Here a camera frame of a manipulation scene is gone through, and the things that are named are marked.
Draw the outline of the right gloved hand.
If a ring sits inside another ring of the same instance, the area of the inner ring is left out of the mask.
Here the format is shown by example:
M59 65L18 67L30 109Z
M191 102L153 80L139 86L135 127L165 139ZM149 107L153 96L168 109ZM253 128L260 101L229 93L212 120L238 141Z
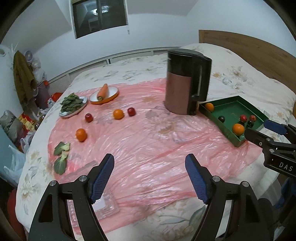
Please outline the right gloved hand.
M289 197L292 193L292 180L291 178L287 178L281 187L281 196L276 205L274 206L276 209L280 209L284 206L284 204L288 201Z

